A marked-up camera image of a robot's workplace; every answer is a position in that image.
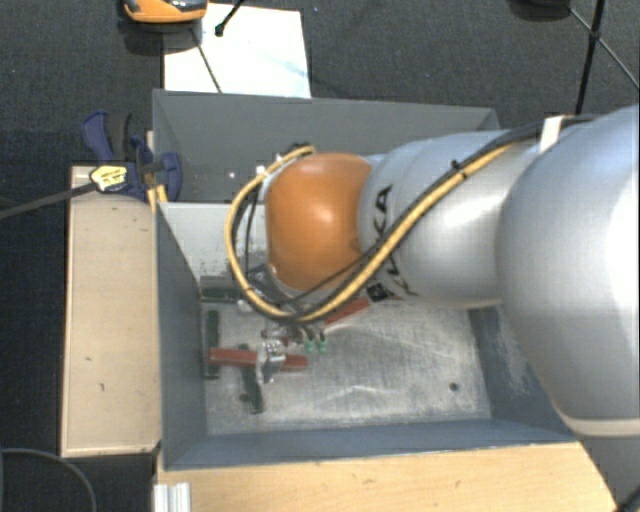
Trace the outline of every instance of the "orange object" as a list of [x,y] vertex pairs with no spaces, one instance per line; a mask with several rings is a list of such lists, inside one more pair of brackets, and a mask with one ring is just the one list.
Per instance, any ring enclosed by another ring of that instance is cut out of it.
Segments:
[[274,179],[265,219],[269,266],[280,282],[305,291],[361,255],[358,202],[370,171],[357,155],[320,153],[294,162]]
[[204,17],[207,4],[207,0],[124,0],[124,10],[142,23],[183,23]]

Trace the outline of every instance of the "blue clamp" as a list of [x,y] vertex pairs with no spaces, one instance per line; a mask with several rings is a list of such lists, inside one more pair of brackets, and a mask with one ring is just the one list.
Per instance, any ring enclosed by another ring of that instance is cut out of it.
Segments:
[[96,154],[98,163],[117,163],[127,170],[124,186],[101,191],[123,194],[146,202],[150,187],[144,183],[143,176],[153,173],[156,184],[166,187],[169,201],[176,201],[182,185],[182,168],[177,153],[163,153],[159,162],[154,162],[153,152],[142,137],[128,137],[129,119],[128,115],[119,116],[98,110],[82,122],[82,137],[87,147]]

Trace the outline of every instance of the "wooden table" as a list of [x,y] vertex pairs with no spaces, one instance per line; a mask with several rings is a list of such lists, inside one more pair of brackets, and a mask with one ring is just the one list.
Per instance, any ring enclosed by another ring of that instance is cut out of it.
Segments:
[[610,512],[578,443],[165,473],[191,484],[193,512]]

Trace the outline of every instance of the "yellow cable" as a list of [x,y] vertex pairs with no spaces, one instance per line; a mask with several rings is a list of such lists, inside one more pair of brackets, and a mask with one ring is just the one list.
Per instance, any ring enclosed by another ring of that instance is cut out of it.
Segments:
[[[438,201],[440,201],[443,197],[449,194],[454,188],[456,188],[460,183],[462,183],[466,177],[474,174],[479,171],[483,167],[485,167],[488,163],[493,161],[495,158],[500,156],[502,153],[507,151],[514,144],[508,144],[497,148],[490,153],[487,153],[483,157],[478,160],[472,162],[464,169],[461,169],[459,173],[456,173],[447,181],[445,181],[442,185],[436,188],[431,194],[427,195],[422,199],[422,201],[416,205],[416,207],[409,212],[407,217],[400,223],[400,225],[396,228],[396,230],[389,236],[389,239],[380,247],[378,252],[374,254],[374,256],[369,260],[369,262],[363,267],[363,269],[358,273],[358,275],[353,279],[353,281],[347,286],[342,292],[340,292],[336,297],[334,297],[329,303],[324,305],[322,308],[310,313],[306,316],[300,317],[298,321],[300,322],[309,322],[316,320],[323,315],[339,308],[342,304],[344,304],[349,298],[356,293],[363,285],[366,283],[368,279],[380,268],[380,266],[384,263],[384,261],[389,257],[389,255],[395,250],[398,244],[402,241],[404,236],[409,232],[409,230],[420,220],[420,218],[431,209]],[[261,309],[263,312],[269,313],[273,316],[280,318],[287,318],[292,316],[292,313],[282,311],[276,307],[273,307],[271,304],[264,301],[251,287],[249,282],[246,280],[244,274],[242,273],[242,268],[240,263],[238,262],[237,257],[235,256],[235,250],[233,248],[232,243],[232,226],[235,218],[235,214],[239,209],[241,202],[244,198],[249,195],[249,193],[258,186],[258,184],[262,183],[264,179],[270,174],[273,174],[277,170],[279,170],[283,165],[294,160],[300,156],[304,156],[306,154],[312,153],[313,148],[305,147],[297,150],[296,152],[289,153],[282,160],[276,161],[267,170],[263,175],[256,177],[251,183],[249,183],[246,187],[244,187],[238,196],[234,199],[231,204],[231,209],[227,216],[227,221],[225,224],[225,245],[227,247],[227,254],[229,256],[229,262],[231,264],[231,270],[238,281],[238,284],[242,288],[242,290],[246,293],[249,300],[253,302],[255,306]]]
[[290,313],[286,311],[281,311],[278,308],[274,308],[268,302],[262,300],[262,298],[253,290],[253,287],[247,281],[246,277],[242,273],[242,268],[240,266],[240,262],[235,254],[235,247],[233,246],[233,222],[235,220],[236,213],[240,208],[240,204],[242,201],[251,193],[252,190],[258,187],[267,177],[274,172],[280,170],[284,165],[289,162],[315,153],[315,148],[313,146],[303,146],[301,148],[295,149],[290,153],[287,153],[284,157],[277,159],[273,162],[269,167],[265,169],[265,171],[258,176],[256,176],[251,182],[249,182],[245,187],[240,190],[239,194],[234,198],[231,202],[231,207],[229,209],[229,213],[227,214],[227,219],[224,226],[224,243],[227,249],[227,256],[229,258],[229,264],[231,266],[231,271],[233,272],[234,277],[238,281],[238,285],[240,288],[246,293],[247,298],[260,309],[265,312],[270,313],[274,316],[286,317],[289,316]]
[[[464,168],[462,172],[464,172],[466,176],[470,176],[471,174],[482,169],[485,165],[497,158],[499,155],[504,153],[509,147],[511,147],[511,145],[503,146],[492,151],[491,153],[486,154],[485,156],[479,158],[478,160]],[[438,201],[440,201],[443,197],[449,194],[449,192],[451,192],[465,180],[462,172],[456,173],[442,185],[436,188],[407,215],[407,217],[400,223],[396,230],[389,236],[389,239],[369,260],[369,262],[354,278],[351,284],[349,284],[349,286],[347,286],[340,294],[338,294],[333,300],[331,300],[331,302],[327,303],[322,308],[314,311],[313,313],[310,313],[309,315],[301,317],[300,321],[308,322],[311,320],[315,320],[316,318],[319,318],[326,313],[329,313],[330,311],[340,307],[347,300],[349,300],[349,298],[354,293],[357,293],[357,291],[364,285],[364,283],[366,283],[371,278],[371,276],[373,276],[373,274],[380,268],[380,266],[382,266],[384,261],[395,250],[395,248],[402,241],[407,232],[418,222],[418,220],[420,220],[420,218]]]

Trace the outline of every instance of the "wooden board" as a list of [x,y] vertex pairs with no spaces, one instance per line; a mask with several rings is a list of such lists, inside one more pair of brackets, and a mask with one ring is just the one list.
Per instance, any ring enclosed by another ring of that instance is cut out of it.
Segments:
[[[72,185],[90,168],[74,168]],[[160,439],[153,222],[148,205],[71,201],[61,454],[149,452]]]
[[279,466],[164,472],[190,482],[193,512],[611,512],[578,443]]

